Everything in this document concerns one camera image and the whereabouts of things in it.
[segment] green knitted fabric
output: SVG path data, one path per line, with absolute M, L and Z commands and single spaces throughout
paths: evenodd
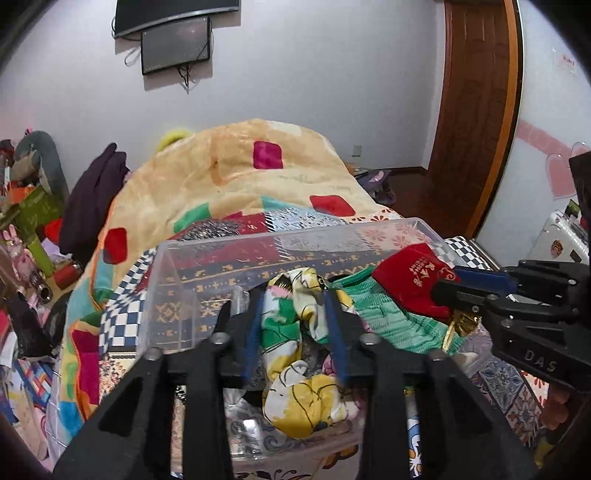
M 355 302 L 355 309 L 372 330 L 387 339 L 396 348 L 414 353 L 427 353 L 441 348 L 447 325 L 429 317 L 401 309 L 376 282 L 371 273 L 374 267 L 331 283 Z M 454 355 L 464 339 L 457 333 L 447 353 Z

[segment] screw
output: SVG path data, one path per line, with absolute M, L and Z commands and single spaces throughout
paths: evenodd
M 359 341 L 364 345 L 377 345 L 382 341 L 382 338 L 375 333 L 364 333 L 359 337 Z
M 155 346 L 151 346 L 146 350 L 146 353 L 144 353 L 144 357 L 150 361 L 158 360 L 161 356 L 162 350 Z
M 209 341 L 214 345 L 223 345 L 230 341 L 230 336 L 225 332 L 217 332 L 209 337 Z
M 434 348 L 433 350 L 429 351 L 427 356 L 429 357 L 429 360 L 433 362 L 441 362 L 447 358 L 447 353 L 445 353 L 440 348 Z

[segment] wooden door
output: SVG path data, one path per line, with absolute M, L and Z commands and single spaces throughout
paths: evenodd
M 443 94 L 421 198 L 422 217 L 445 237 L 475 233 L 492 200 L 516 117 L 517 90 L 510 77 L 512 67 L 517 76 L 517 64 L 510 64 L 505 4 L 465 1 L 445 3 Z

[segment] pink bunny toy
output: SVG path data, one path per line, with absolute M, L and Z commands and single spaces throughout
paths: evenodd
M 12 268 L 14 274 L 21 281 L 29 283 L 31 274 L 37 270 L 37 265 L 32 253 L 23 247 L 22 240 L 17 235 L 17 230 L 14 225 L 8 227 L 10 233 L 6 230 L 2 232 L 4 240 L 6 240 L 8 254 L 12 259 Z

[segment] door frame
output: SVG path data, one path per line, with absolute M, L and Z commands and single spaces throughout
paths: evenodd
M 450 3 L 487 3 L 486 0 L 450 0 Z M 501 131 L 499 133 L 499 140 L 495 148 L 495 155 L 485 181 L 485 186 L 480 194 L 480 199 L 476 204 L 476 208 L 472 217 L 463 232 L 466 238 L 474 238 L 480 231 L 482 224 L 491 208 L 492 202 L 495 198 L 505 166 L 509 158 L 509 153 L 513 145 L 513 137 L 517 127 L 517 117 L 519 114 L 519 104 L 521 103 L 521 88 L 523 81 L 523 36 L 521 31 L 521 17 L 519 15 L 519 6 L 517 0 L 503 0 L 505 5 L 505 12 L 507 15 L 507 26 L 509 36 L 509 78 L 507 83 L 507 97 L 505 101 L 505 112 L 503 114 L 503 121 Z M 434 145 L 437 144 L 437 139 L 444 134 L 446 124 L 441 121 L 442 114 L 445 112 L 445 103 L 451 76 L 452 66 L 449 59 L 452 55 L 452 21 L 451 12 L 448 8 L 448 2 L 444 4 L 445 7 L 445 22 L 446 22 L 446 52 L 445 52 L 445 67 L 443 71 L 443 94 L 441 96 L 441 105 L 439 108 L 439 120 L 437 122 L 437 130 L 435 135 Z

